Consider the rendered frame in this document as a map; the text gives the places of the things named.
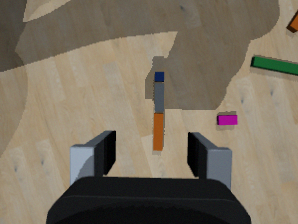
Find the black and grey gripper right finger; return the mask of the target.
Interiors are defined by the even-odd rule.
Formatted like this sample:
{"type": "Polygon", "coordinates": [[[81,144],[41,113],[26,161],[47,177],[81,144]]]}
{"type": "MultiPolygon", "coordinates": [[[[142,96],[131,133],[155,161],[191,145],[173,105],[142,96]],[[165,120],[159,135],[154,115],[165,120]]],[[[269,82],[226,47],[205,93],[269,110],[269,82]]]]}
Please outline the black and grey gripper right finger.
{"type": "Polygon", "coordinates": [[[232,150],[217,147],[199,132],[188,132],[187,163],[199,179],[214,179],[231,191],[232,150]]]}

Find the small dark blue cube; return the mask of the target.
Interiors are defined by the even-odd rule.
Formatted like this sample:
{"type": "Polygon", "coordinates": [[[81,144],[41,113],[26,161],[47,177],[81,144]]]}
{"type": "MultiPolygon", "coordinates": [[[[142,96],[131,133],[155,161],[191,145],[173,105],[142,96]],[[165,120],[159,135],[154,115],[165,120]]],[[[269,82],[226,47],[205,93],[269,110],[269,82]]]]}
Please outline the small dark blue cube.
{"type": "Polygon", "coordinates": [[[155,82],[164,82],[164,72],[155,72],[155,82]]]}

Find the orange rectangular bar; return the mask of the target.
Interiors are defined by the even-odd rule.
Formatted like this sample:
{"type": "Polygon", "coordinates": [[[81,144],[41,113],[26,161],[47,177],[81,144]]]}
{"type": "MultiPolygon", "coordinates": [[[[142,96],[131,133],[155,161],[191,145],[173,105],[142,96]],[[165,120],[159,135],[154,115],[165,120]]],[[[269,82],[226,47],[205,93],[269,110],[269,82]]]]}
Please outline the orange rectangular bar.
{"type": "Polygon", "coordinates": [[[163,113],[154,113],[153,150],[162,151],[163,113]]]}
{"type": "Polygon", "coordinates": [[[298,31],[298,11],[294,15],[294,17],[292,18],[288,26],[286,27],[286,29],[288,29],[292,33],[295,33],[298,31]]]}

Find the grey rectangular bar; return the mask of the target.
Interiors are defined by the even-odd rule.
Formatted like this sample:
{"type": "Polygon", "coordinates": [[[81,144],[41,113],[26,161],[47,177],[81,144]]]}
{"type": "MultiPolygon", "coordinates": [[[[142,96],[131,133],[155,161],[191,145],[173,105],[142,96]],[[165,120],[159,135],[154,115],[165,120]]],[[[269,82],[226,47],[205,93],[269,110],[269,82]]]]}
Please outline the grey rectangular bar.
{"type": "Polygon", "coordinates": [[[155,83],[155,111],[164,112],[164,83],[155,83]]]}

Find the green rod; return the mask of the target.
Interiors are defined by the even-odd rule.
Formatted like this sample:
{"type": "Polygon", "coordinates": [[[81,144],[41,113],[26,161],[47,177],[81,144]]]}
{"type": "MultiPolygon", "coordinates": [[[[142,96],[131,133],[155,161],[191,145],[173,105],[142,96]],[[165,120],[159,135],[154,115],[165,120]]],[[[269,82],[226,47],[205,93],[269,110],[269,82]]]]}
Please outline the green rod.
{"type": "Polygon", "coordinates": [[[250,67],[298,76],[298,64],[287,63],[262,57],[252,57],[250,67]]]}

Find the magenta rectangular block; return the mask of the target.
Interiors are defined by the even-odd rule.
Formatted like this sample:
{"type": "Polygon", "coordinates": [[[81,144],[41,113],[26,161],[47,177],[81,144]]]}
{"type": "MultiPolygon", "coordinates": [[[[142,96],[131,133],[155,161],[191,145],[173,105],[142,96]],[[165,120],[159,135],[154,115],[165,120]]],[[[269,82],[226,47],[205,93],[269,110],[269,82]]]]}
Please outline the magenta rectangular block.
{"type": "Polygon", "coordinates": [[[238,125],[237,115],[217,115],[217,125],[238,125]]]}

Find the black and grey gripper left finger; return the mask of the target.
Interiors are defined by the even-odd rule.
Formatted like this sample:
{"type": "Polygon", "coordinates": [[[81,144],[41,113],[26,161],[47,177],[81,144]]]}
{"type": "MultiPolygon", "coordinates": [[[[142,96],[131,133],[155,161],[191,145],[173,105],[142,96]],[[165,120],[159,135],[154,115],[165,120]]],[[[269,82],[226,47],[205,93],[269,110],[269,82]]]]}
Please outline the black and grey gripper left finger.
{"type": "Polygon", "coordinates": [[[87,176],[107,175],[116,161],[116,131],[105,130],[85,144],[70,147],[70,186],[87,176]]]}

